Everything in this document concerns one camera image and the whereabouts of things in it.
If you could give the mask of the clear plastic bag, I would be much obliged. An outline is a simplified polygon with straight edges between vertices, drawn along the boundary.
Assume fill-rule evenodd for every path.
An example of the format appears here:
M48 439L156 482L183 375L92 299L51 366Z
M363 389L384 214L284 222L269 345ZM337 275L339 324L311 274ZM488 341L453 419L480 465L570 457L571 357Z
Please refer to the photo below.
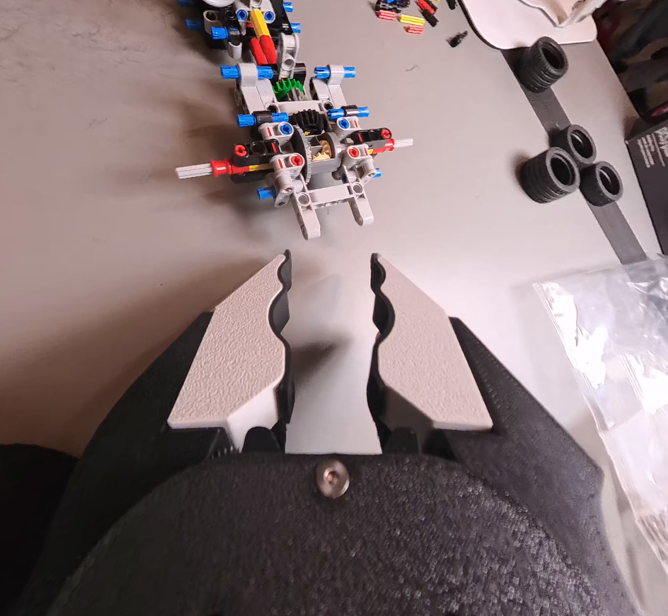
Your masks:
M667 568L667 256L533 285L630 510Z

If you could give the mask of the black rubber lego tyre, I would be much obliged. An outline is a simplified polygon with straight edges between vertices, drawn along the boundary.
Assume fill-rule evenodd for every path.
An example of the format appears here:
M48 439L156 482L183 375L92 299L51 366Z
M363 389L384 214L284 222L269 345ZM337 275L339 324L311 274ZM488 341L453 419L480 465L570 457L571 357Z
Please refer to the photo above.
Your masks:
M580 188L580 171L572 156L551 147L525 161L519 171L524 193L536 203L552 203Z
M604 207L622 197L622 179L612 164L597 161L580 170L580 192L590 205Z
M516 75L523 88L541 94L564 77L568 68L568 57L563 48L554 39L541 37L523 50Z
M589 132L580 125L569 124L550 135L552 147L567 153L578 167L592 165L597 160L597 148Z

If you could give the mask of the black tape strip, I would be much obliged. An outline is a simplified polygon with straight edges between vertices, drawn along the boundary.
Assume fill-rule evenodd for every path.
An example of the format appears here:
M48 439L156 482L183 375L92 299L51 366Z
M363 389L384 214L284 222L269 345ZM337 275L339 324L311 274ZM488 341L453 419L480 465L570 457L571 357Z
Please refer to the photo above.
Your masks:
M550 135L572 123L568 119L562 105L552 90L554 85L541 94L533 94L523 88L520 84L516 75L516 69L524 49L526 49L526 47L520 49L502 50L501 53L509 68L512 69L514 77L521 86L522 91L524 92L534 113L539 119L542 128L545 130L548 136L548 149L552 147L550 144ZM524 162L525 161L523 161L518 168L518 180L519 171ZM611 245L616 258L621 264L636 264L648 260L647 254L641 246L640 241L636 237L633 229L619 208L619 201L603 207L592 206L586 200L585 202L587 203L590 211L593 213L598 226L605 235L605 238Z

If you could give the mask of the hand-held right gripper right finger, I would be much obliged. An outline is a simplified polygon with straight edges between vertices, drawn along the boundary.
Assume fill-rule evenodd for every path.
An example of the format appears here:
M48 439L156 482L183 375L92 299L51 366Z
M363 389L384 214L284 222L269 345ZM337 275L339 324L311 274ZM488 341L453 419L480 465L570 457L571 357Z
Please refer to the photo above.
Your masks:
M488 432L493 421L450 316L379 253L370 261L372 348L367 404L379 441L398 431Z

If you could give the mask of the partly built lego car chassis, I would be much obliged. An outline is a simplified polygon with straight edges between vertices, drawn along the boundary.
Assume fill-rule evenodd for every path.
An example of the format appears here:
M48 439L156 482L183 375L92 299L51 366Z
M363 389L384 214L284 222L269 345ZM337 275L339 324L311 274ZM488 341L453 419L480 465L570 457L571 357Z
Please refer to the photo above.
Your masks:
M229 177L262 180L262 200L290 204L305 239L321 236L317 211L340 204L355 222L373 222L366 186L380 177L380 153L413 145L387 127L364 128L369 109L348 103L344 79L355 67L328 64L308 76L298 61L301 27L290 21L287 0L178 0L198 15L186 20L233 63L221 67L234 82L237 124L250 139L228 158L176 169L179 179Z

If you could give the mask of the black lego set box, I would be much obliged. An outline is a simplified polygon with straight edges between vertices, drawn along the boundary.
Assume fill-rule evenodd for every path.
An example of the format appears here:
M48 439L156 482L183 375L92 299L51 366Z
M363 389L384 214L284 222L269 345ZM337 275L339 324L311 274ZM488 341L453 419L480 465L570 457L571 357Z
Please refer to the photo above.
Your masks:
M667 112L638 119L625 140L660 251L667 256Z

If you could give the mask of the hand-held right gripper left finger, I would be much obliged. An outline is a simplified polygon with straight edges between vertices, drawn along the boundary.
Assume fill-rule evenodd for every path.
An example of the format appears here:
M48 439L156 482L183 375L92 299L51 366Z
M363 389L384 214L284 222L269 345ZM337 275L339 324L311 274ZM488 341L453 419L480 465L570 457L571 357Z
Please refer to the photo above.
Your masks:
M295 404L291 252L267 263L213 310L167 419L175 430L217 428L241 450L252 428L284 434Z

